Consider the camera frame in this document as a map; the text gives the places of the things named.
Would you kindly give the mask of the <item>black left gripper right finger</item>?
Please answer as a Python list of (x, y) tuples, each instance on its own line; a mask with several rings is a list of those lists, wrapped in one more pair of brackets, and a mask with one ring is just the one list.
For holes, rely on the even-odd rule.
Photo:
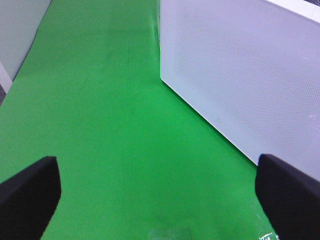
[(318, 180), (272, 154), (261, 154), (254, 190), (281, 240), (320, 238)]

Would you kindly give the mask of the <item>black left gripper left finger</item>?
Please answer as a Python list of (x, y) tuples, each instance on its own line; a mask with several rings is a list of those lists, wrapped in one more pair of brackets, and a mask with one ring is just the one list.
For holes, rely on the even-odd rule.
[(62, 194), (55, 156), (45, 156), (0, 184), (0, 238), (39, 240)]

